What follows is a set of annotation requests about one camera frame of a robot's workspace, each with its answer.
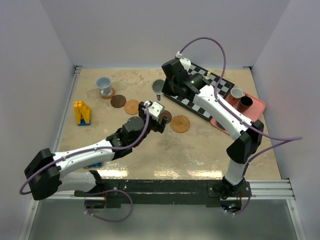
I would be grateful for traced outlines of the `dark walnut coaster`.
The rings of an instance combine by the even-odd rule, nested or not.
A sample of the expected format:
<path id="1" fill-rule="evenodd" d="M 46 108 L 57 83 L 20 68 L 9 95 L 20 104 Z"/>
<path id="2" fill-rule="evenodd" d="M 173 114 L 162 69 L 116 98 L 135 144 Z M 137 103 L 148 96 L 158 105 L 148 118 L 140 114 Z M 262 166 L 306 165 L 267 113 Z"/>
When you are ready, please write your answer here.
<path id="1" fill-rule="evenodd" d="M 110 104 L 113 108 L 121 108 L 126 104 L 126 102 L 126 97 L 121 94 L 113 96 L 110 100 Z"/>
<path id="2" fill-rule="evenodd" d="M 164 110 L 161 113 L 160 118 L 159 118 L 160 123 L 162 122 L 163 118 L 166 118 L 167 119 L 166 123 L 169 124 L 170 121 L 172 120 L 172 114 L 168 110 Z"/>

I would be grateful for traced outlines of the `grey white mug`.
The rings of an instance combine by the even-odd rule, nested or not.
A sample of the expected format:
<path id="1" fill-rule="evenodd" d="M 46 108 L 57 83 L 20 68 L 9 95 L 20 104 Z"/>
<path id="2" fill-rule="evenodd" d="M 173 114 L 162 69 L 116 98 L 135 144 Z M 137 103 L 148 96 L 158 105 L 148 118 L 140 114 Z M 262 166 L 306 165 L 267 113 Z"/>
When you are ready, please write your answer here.
<path id="1" fill-rule="evenodd" d="M 161 100 L 163 93 L 163 86 L 165 81 L 163 79 L 155 79 L 151 84 L 152 91 L 156 94 L 157 101 Z"/>

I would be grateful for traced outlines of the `large woven rattan coaster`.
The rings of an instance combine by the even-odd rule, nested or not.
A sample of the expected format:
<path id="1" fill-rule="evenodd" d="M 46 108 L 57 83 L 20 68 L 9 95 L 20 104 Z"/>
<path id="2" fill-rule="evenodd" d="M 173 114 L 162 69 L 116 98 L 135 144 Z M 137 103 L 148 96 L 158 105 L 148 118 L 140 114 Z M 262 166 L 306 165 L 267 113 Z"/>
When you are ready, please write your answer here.
<path id="1" fill-rule="evenodd" d="M 185 133 L 190 127 L 190 120 L 184 115 L 174 116 L 170 121 L 170 126 L 176 133 Z"/>

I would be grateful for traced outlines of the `small woven rattan coaster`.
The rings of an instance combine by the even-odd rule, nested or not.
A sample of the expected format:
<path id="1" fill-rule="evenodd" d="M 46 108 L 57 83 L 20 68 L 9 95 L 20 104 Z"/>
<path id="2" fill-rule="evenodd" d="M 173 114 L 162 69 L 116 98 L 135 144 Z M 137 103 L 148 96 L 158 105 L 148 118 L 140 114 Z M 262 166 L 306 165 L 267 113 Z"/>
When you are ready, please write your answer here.
<path id="1" fill-rule="evenodd" d="M 131 99 L 124 105 L 124 111 L 129 115 L 136 115 L 139 113 L 139 101 Z"/>

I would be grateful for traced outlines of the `light blue cup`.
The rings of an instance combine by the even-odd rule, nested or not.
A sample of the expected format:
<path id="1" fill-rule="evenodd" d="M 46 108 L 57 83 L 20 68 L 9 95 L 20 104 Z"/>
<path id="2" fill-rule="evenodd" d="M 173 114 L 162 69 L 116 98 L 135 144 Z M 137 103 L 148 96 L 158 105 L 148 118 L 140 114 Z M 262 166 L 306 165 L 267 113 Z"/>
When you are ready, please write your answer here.
<path id="1" fill-rule="evenodd" d="M 110 89 L 111 79 L 106 76 L 101 76 L 96 80 L 96 87 L 101 91 L 103 89 Z"/>

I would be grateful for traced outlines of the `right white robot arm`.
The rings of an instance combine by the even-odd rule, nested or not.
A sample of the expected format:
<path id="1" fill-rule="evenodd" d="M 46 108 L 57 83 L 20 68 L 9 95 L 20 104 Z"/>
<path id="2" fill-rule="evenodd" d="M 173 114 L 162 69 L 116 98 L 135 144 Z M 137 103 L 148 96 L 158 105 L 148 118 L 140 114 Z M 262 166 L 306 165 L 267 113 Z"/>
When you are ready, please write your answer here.
<path id="1" fill-rule="evenodd" d="M 260 132 L 264 124 L 260 120 L 252 121 L 245 117 L 215 94 L 215 87 L 200 73 L 190 75 L 180 59 L 169 60 L 161 68 L 165 74 L 164 94 L 188 99 L 204 109 L 233 139 L 226 149 L 230 161 L 218 189 L 226 196 L 235 196 L 241 190 L 248 160 L 261 144 Z"/>

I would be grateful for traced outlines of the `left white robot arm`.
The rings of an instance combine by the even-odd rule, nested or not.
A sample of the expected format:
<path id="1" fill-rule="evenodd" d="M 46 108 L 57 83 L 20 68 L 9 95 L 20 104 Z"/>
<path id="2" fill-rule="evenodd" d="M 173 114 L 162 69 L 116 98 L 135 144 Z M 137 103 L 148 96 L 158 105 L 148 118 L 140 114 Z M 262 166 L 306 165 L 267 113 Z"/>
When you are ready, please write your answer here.
<path id="1" fill-rule="evenodd" d="M 165 107 L 154 101 L 140 102 L 138 116 L 131 117 L 115 133 L 107 138 L 82 148 L 51 152 L 49 148 L 40 150 L 24 170 L 24 188 L 36 201 L 47 199 L 57 192 L 82 191 L 99 196 L 104 190 L 101 177 L 93 171 L 79 173 L 78 170 L 95 163 L 109 162 L 130 154 L 147 135 L 163 133 L 167 120 L 159 120 Z"/>

